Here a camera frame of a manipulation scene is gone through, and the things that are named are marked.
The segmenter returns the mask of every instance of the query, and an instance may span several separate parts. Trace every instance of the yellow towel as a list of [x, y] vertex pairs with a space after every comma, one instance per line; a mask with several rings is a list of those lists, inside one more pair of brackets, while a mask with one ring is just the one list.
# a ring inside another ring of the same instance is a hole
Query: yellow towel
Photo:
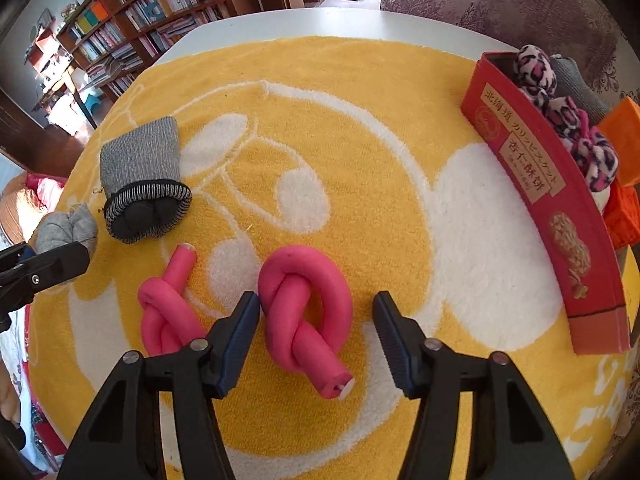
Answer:
[[[60, 208], [98, 219], [89, 271], [31, 310], [33, 388], [64, 440], [120, 356], [143, 349], [140, 284], [189, 242], [187, 298], [205, 326], [255, 290], [276, 248], [308, 244], [342, 269], [354, 324], [341, 358], [356, 377], [323, 400], [280, 370], [262, 325], [238, 387], [215, 404], [240, 480], [396, 478], [418, 402], [395, 389], [370, 310], [379, 290], [428, 335], [461, 352], [509, 352], [582, 480], [610, 439], [634, 356], [575, 356], [558, 285], [524, 204], [460, 113], [473, 62], [400, 43], [301, 38], [244, 44], [152, 68], [119, 99], [82, 154]], [[165, 115], [180, 127], [186, 218], [161, 240], [109, 238], [100, 147]], [[627, 259], [628, 300], [640, 274]], [[317, 301], [310, 316], [318, 318]], [[163, 420], [172, 416], [162, 404]], [[170, 478], [175, 435], [163, 425]], [[452, 478], [464, 476], [464, 396]]]

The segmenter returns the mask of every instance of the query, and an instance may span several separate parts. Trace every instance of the gray knit fabric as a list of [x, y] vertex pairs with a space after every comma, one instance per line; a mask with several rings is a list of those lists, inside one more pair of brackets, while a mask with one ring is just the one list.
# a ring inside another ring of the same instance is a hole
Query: gray knit fabric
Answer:
[[71, 242], [80, 242], [94, 256], [98, 243], [98, 224], [87, 204], [80, 204], [69, 213], [53, 212], [46, 215], [38, 225], [34, 250], [46, 253]]
[[[100, 181], [107, 197], [104, 217], [111, 236], [132, 244], [171, 230], [191, 203], [191, 190], [180, 182], [177, 121], [163, 117], [105, 144], [100, 152]], [[175, 199], [175, 213], [165, 218], [158, 201], [167, 198]], [[153, 222], [144, 227], [129, 225], [124, 235], [117, 227], [122, 227], [123, 218], [130, 218], [134, 204], [150, 208]]]
[[551, 68], [556, 73], [556, 97], [571, 97], [575, 105], [587, 112], [590, 126], [599, 124], [611, 111], [582, 79], [576, 62], [559, 54], [551, 56]]

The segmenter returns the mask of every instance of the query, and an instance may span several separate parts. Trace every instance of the blue gripper pad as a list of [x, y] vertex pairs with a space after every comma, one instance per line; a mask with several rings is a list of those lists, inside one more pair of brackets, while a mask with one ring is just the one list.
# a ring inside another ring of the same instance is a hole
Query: blue gripper pad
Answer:
[[418, 399], [425, 386], [421, 350], [424, 332], [415, 320], [400, 314], [387, 291], [373, 299], [373, 323], [396, 387], [405, 397]]
[[226, 397], [238, 383], [259, 319], [258, 295], [245, 292], [231, 316], [215, 322], [207, 336], [212, 343], [212, 352], [222, 362], [216, 387], [219, 399]]

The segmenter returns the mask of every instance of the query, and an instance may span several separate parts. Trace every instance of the bolt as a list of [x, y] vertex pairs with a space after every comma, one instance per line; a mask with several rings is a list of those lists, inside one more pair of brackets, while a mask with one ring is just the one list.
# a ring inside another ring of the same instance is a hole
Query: bolt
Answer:
[[138, 352], [134, 352], [133, 350], [131, 352], [127, 352], [122, 356], [122, 360], [127, 365], [132, 365], [133, 363], [137, 362], [138, 359], [140, 359], [140, 354]]
[[494, 363], [498, 363], [500, 366], [506, 366], [511, 362], [509, 356], [504, 352], [494, 352], [491, 355], [491, 359], [494, 360]]
[[434, 337], [428, 337], [424, 340], [424, 345], [429, 349], [437, 352], [442, 348], [442, 341]]
[[209, 347], [209, 341], [206, 339], [194, 339], [189, 345], [194, 352], [202, 352]]

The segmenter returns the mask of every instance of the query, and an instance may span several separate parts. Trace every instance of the orange foam cube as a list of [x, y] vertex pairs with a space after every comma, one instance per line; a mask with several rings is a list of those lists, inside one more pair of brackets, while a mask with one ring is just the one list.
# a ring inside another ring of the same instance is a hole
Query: orange foam cube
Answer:
[[622, 187], [640, 182], [640, 106], [625, 97], [598, 124], [598, 129], [616, 149], [620, 166], [616, 180]]
[[602, 218], [615, 250], [640, 242], [640, 203], [633, 187], [622, 187], [614, 180]]

